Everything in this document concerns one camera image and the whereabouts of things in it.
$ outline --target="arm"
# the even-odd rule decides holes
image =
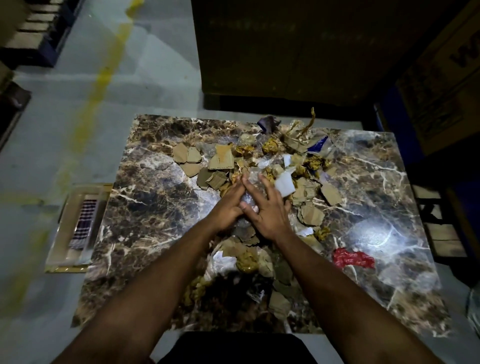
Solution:
[[[242,214],[244,192],[241,182],[233,185],[206,218],[108,301],[53,363],[143,363],[169,327],[210,241]]]
[[[268,200],[243,179],[259,213],[240,207],[258,231],[272,240],[290,264],[328,339],[345,363],[441,363],[406,327],[292,231],[290,202],[260,177]]]

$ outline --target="marble table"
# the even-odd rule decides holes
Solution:
[[[91,319],[107,298],[206,216],[219,199],[217,191],[203,191],[196,185],[196,177],[185,176],[173,162],[172,147],[180,141],[227,144],[242,133],[259,131],[256,124],[236,121],[156,115],[135,118],[73,326]],[[337,147],[337,171],[331,183],[346,202],[320,206],[325,213],[323,225],[331,230],[322,242],[322,255],[331,259],[334,249],[346,247],[373,256],[375,269],[347,266],[343,272],[411,330],[447,335],[450,317],[394,135],[324,132]],[[255,275],[217,279],[200,303],[178,307],[171,328],[321,332],[303,297],[292,302],[288,322],[280,322],[268,312],[266,299],[253,301],[246,292],[258,279]]]

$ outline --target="trash pile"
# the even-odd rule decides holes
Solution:
[[[173,147],[173,158],[179,163],[188,177],[197,176],[197,185],[207,190],[219,191],[220,196],[228,191],[243,173],[263,190],[258,174],[263,174],[274,183],[284,198],[292,201],[290,223],[295,233],[314,251],[323,250],[320,241],[324,240],[329,229],[322,227],[325,214],[315,200],[324,200],[328,205],[342,203],[342,195],[328,182],[328,175],[334,175],[332,166],[335,145],[323,131],[311,130],[315,120],[307,126],[302,121],[293,121],[290,126],[280,125],[269,115],[259,120],[262,133],[244,133],[237,144],[215,145],[215,153],[202,167],[202,154],[212,155],[213,146],[198,143],[187,147],[183,143]],[[246,193],[243,200],[255,205]],[[202,277],[195,278],[187,288],[183,304],[188,306],[198,302],[205,294],[215,277],[226,276],[230,272],[246,274],[258,273],[271,282],[272,294],[269,310],[280,320],[286,319],[291,309],[288,298],[301,297],[301,289],[296,282],[288,263],[275,247],[261,241],[254,227],[242,218],[233,228],[231,236],[221,241],[208,257],[208,265]],[[260,287],[259,291],[247,293],[258,303],[269,290]]]

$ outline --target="forearm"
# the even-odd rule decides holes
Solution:
[[[135,363],[148,357],[168,328],[199,258],[215,233],[214,226],[204,220],[193,226],[113,297],[56,363],[64,359],[69,363],[86,359],[90,363]]]
[[[277,246],[346,363],[440,363],[420,340],[293,233]]]

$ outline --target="warehouse floor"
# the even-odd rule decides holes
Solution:
[[[57,66],[17,70],[15,80],[32,100],[0,153],[4,363],[48,363],[77,334],[70,322],[83,274],[44,274],[43,265],[69,186],[115,180],[135,114],[260,117],[204,109],[188,0],[137,7],[141,2],[86,0]],[[317,125],[361,129],[359,121]],[[438,268],[456,332],[424,341],[446,363],[476,362],[480,341],[463,317],[468,289],[448,267]],[[167,353],[178,334],[165,333],[152,358]],[[320,363],[341,363],[326,337],[299,337]]]

